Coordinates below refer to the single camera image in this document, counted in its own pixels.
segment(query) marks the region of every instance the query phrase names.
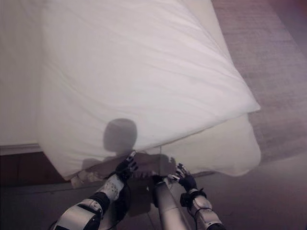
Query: floor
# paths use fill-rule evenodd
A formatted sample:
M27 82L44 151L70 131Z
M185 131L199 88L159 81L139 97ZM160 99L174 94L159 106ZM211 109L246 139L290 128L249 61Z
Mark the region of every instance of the floor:
M307 57L306 0L268 0L287 30Z

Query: white bed sheet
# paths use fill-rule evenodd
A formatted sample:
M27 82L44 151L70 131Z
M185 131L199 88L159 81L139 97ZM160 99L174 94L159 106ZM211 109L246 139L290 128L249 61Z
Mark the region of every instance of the white bed sheet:
M184 2L206 26L221 49L228 54L211 2ZM40 0L0 1L0 145L37 143L36 108L43 58L42 3ZM220 136L222 133L229 134L225 137L227 141ZM202 144L203 138L206 139L205 145ZM193 142L189 149L184 147L187 140ZM210 169L239 175L257 165L260 159L259 147L247 115L162 147L163 153L169 156L176 153L176 158L182 162L184 158L181 156L192 154L197 159L204 154L202 150L205 150L206 154L204 159L186 162L192 170L195 168L196 172ZM225 161L224 156L216 153L227 153L232 161ZM215 163L209 161L208 156L216 156Z
M43 25L39 144L64 176L259 108L180 1L49 0Z

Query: robot finger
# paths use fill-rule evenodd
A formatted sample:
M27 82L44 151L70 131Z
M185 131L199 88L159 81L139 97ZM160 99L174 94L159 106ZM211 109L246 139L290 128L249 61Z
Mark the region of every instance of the robot finger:
M130 155L126 158L126 161L128 162L133 161L135 154L136 154L136 151L132 151L132 153L130 153Z
M176 175L178 175L178 176L181 177L181 178L184 178L184 177L185 177L184 174L183 174L183 172L182 172L180 169L176 169Z
M180 177L178 177L176 175L169 174L168 178L171 179L171 180L177 181L177 182L180 181Z
M183 172L183 174L190 175L190 172L183 164L179 163L177 167Z
M134 172L138 169L139 167L136 165L136 162L134 162L131 166L130 166L130 171Z

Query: mattress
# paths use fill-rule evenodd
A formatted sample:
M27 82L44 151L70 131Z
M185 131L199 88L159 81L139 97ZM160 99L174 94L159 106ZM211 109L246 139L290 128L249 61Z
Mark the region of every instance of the mattress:
M224 53L229 56L210 1L191 0L185 1L185 3L202 24L205 25L207 22L205 25L207 30L210 31ZM1 129L6 130L8 133L8 135L1 136L1 145L37 143L35 126L36 106L42 68L42 35L41 28L39 27L42 7L42 3L35 0L24 0L19 3L17 1L8 0L1 1L1 15L4 15L2 20L5 21L1 22L0 33L0 60L2 67L0 122ZM232 138L233 135L229 135L228 141L224 142L224 145L216 144L219 140L219 138L217 138L219 132L232 133L232 131L242 134L238 136L243 139ZM206 146L199 145L196 147L196 140L201 141L201 137L206 138ZM185 139L181 139L162 146L162 152L172 157L176 152L176 160L183 162L184 158L181 158L181 155L186 155L187 149L179 148L179 146L185 143L184 140ZM204 154L207 156L215 155L217 152L227 152L228 156L232 159L230 162L224 156L217 156L214 158L215 162L223 161L223 163L215 164L212 161L208 161L208 158L205 158L202 163L198 161L197 163L200 163L201 166L196 167L193 165L194 163L188 162L189 167L192 168L192 170L195 169L195 172L217 169L227 174L238 175L246 172L259 162L259 148L254 139L252 128L246 115L192 135L186 140L189 140L190 143L194 142L194 146L197 150L191 158L197 159L202 155L199 149L205 148L207 151ZM189 147L191 150L190 152L194 152L192 146L189 145ZM98 160L92 161L92 163L87 164L86 167L90 167L98 162ZM208 166L206 162L211 162L211 167ZM79 167L78 169L67 167L68 172L81 169L84 169L84 167Z

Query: robotic hand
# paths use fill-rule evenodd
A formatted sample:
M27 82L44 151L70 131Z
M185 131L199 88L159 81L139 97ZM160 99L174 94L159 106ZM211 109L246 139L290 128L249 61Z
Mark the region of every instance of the robotic hand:
M106 183L92 196L67 209L54 230L97 230L110 203L119 198L127 180L138 169L133 161L135 154L133 151L120 163L108 176Z
M195 220L196 229L197 218L199 218L205 230L226 230L217 214L212 210L206 194L202 189L198 190L194 177L183 164L178 164L176 175L170 174L168 178L177 181L186 190L186 193L181 194L180 204L188 208L190 215Z

